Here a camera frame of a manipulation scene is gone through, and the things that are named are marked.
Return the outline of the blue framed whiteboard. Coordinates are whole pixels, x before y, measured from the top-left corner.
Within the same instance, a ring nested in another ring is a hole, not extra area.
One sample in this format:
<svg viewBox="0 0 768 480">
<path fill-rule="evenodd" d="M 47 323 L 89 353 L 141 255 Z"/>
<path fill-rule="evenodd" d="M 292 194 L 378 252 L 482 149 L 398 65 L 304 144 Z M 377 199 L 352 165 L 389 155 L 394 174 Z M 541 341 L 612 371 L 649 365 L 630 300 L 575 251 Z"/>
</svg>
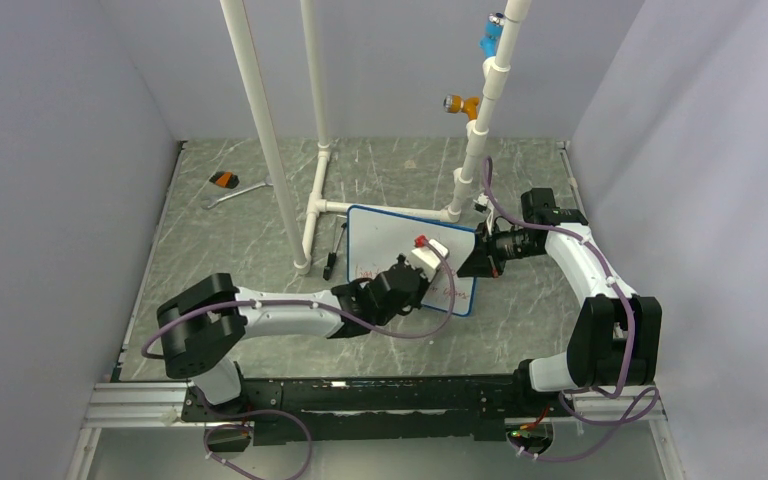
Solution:
<svg viewBox="0 0 768 480">
<path fill-rule="evenodd" d="M 425 236 L 448 250 L 447 262 L 457 271 L 472 252 L 474 231 L 470 228 L 410 217 L 398 213 L 352 206 L 347 211 L 345 273 L 348 280 L 373 277 L 395 263 L 399 254 L 414 248 L 415 238 Z M 453 314 L 467 317 L 473 310 L 476 279 L 457 276 L 450 285 L 441 272 L 423 299 L 427 308 L 446 311 L 455 299 Z"/>
</svg>

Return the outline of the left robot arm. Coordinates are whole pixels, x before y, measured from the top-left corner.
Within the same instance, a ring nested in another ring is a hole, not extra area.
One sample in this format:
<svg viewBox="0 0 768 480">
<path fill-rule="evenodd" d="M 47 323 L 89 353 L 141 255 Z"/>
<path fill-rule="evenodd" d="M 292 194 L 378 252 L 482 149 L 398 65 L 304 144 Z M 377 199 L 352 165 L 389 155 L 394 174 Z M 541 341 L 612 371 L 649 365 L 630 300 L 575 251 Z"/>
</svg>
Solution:
<svg viewBox="0 0 768 480">
<path fill-rule="evenodd" d="M 193 382 L 218 417 L 232 420 L 248 402 L 241 369 L 228 356 L 238 343 L 294 335 L 389 335 L 387 324 L 420 308 L 432 281 L 445 268 L 439 260 L 400 255 L 373 278 L 297 296 L 244 289 L 228 273 L 212 274 L 157 309 L 158 331 L 141 353 L 153 358 L 150 349 L 160 343 L 156 357 L 166 376 Z"/>
</svg>

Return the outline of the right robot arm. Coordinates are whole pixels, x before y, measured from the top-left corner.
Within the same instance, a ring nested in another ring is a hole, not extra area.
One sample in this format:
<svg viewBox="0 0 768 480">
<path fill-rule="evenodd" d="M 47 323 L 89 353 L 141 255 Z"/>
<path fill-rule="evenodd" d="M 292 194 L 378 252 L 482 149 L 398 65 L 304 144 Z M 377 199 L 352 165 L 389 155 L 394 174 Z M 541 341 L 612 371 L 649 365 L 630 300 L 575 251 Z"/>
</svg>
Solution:
<svg viewBox="0 0 768 480">
<path fill-rule="evenodd" d="M 521 219 L 508 217 L 503 230 L 496 201 L 486 193 L 475 208 L 486 219 L 475 230 L 475 246 L 458 274 L 498 278 L 512 260 L 549 256 L 561 269 L 581 309 L 564 352 L 523 361 L 522 381 L 511 388 L 517 411 L 534 415 L 550 393 L 599 389 L 618 395 L 626 386 L 654 381 L 662 308 L 639 295 L 618 275 L 592 236 L 584 214 L 556 205 L 549 188 L 522 194 Z"/>
</svg>

